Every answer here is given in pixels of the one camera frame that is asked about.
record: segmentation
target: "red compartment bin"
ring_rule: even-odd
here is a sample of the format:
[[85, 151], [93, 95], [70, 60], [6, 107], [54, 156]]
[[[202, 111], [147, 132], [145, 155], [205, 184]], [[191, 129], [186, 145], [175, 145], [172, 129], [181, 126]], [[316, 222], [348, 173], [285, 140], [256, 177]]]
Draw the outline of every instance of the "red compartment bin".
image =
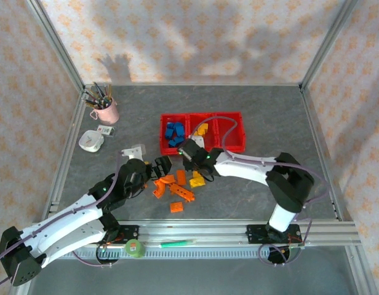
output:
[[[162, 155], [177, 155], [176, 147], [169, 147], [169, 140], [165, 139], [166, 125], [168, 122], [180, 122], [185, 128], [185, 138], [189, 137], [196, 126], [204, 119], [213, 116], [229, 117], [237, 122], [237, 127], [227, 136], [226, 148], [232, 152], [244, 152], [245, 132], [243, 119], [240, 112], [200, 112], [187, 114], [162, 114], [159, 129], [159, 144]], [[233, 122], [225, 119], [213, 119], [207, 122], [209, 129], [204, 137], [206, 150], [222, 148], [223, 135], [233, 126]]]

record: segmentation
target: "pink mug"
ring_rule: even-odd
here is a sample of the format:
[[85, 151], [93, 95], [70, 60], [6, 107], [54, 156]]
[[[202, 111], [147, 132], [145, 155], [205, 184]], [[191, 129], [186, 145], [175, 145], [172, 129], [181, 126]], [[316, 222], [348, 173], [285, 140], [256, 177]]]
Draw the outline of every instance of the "pink mug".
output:
[[116, 105], [117, 102], [112, 99], [111, 105], [109, 105], [106, 109], [93, 109], [90, 113], [90, 117], [94, 120], [100, 119], [102, 124], [113, 125], [120, 118]]

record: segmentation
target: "small white bowl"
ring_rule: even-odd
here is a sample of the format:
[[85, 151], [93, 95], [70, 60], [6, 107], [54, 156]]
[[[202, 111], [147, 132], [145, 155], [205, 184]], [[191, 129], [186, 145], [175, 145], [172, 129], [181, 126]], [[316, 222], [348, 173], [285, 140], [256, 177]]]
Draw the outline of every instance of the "small white bowl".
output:
[[97, 152], [104, 142], [103, 135], [94, 130], [84, 132], [79, 140], [80, 147], [87, 152]]

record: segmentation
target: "green pen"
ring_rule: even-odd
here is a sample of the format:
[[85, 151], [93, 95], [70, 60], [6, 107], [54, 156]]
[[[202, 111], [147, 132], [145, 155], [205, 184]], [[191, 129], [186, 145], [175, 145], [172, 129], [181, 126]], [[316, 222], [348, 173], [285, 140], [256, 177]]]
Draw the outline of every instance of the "green pen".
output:
[[165, 242], [161, 243], [159, 245], [160, 248], [170, 248], [170, 247], [181, 247], [186, 245], [195, 244], [194, 240], [182, 240], [182, 241], [175, 241], [175, 242]]

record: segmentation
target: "gray table surface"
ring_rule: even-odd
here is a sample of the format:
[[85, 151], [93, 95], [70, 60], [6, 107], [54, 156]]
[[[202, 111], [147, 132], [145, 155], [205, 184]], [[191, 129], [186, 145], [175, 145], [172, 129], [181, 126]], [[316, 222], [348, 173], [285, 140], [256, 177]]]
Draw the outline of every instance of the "gray table surface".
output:
[[285, 267], [258, 259], [119, 261], [112, 268], [59, 259], [31, 284], [30, 295], [355, 295], [344, 247], [305, 249]]
[[[159, 120], [163, 113], [242, 112], [246, 132], [245, 153], [258, 157], [292, 154], [302, 165], [322, 174], [308, 118], [298, 87], [256, 86], [120, 86], [113, 87], [118, 102], [119, 121], [114, 137], [105, 137], [101, 149], [92, 154], [76, 144], [60, 201], [60, 210], [71, 205], [95, 183], [114, 172], [116, 152], [143, 143], [152, 161], [159, 157]], [[80, 127], [79, 141], [86, 130], [99, 125], [87, 108]], [[172, 157], [171, 172], [182, 169], [179, 156]], [[153, 195], [155, 185], [113, 211], [118, 219], [164, 218], [252, 218], [268, 220], [275, 201], [269, 189], [254, 181], [225, 177], [193, 189], [196, 200], [184, 204], [184, 212], [171, 213], [169, 203], [182, 201], [169, 191], [161, 199]], [[323, 188], [316, 185], [317, 194]], [[311, 205], [303, 215], [335, 218], [329, 198]]]

